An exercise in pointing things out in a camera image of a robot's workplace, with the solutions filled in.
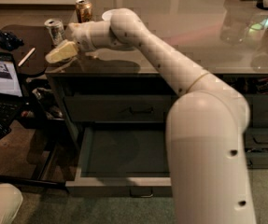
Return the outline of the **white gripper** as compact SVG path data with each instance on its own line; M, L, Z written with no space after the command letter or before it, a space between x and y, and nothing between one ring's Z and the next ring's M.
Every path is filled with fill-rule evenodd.
M110 29L109 21L71 22L68 28L74 42L68 40L61 42L45 56L48 63L70 59L78 54L78 48L82 51L93 51L113 49L117 46L117 38Z

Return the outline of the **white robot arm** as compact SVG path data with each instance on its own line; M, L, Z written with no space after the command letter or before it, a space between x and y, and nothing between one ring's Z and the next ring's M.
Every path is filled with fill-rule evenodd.
M257 224L243 134L247 100L154 35L128 8L102 21L72 23L71 38L49 63L101 48L138 49L176 93L166 120L166 147L177 224Z

